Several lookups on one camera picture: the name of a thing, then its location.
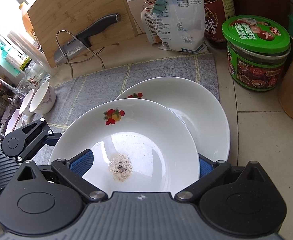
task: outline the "gray mat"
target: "gray mat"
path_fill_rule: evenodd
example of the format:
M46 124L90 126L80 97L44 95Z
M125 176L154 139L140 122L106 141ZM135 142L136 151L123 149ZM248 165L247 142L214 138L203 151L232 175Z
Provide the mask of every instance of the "gray mat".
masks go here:
M212 54L181 55L129 64L74 78L54 87L57 99L44 117L54 132L63 133L77 118L90 109L114 100L129 87L144 80L174 76L190 79L207 88L219 99L219 87ZM41 118L35 114L28 122ZM33 158L47 165L54 146L44 146Z

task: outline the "barcode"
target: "barcode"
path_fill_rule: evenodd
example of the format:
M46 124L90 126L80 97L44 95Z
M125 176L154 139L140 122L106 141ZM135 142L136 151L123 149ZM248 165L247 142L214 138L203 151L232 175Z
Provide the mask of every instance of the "barcode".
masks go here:
M184 43L193 43L193 37L184 37Z
M166 47L166 48L168 48L168 49L170 48L170 47L168 46L168 43L167 43L167 42L163 42L163 46Z

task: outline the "plastic bag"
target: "plastic bag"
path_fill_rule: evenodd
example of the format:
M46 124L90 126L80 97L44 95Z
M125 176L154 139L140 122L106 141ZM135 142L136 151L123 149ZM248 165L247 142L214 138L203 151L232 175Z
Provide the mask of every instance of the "plastic bag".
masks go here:
M162 15L153 13L152 22L163 49L202 53L204 43L204 0L163 0L168 4Z

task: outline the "green plastic container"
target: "green plastic container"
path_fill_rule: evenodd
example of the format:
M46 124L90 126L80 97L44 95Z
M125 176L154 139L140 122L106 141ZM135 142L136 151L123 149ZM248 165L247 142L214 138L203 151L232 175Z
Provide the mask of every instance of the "green plastic container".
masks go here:
M287 30L270 19L253 15L233 17L224 22L222 30L232 77L252 90L273 89L291 51Z

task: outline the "soy sauce bottle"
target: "soy sauce bottle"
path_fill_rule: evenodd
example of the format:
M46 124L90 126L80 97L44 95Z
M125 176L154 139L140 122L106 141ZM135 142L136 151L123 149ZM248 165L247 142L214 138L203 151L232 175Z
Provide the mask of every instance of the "soy sauce bottle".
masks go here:
M226 48L222 33L225 20L235 16L233 0L204 0L205 36L213 47Z

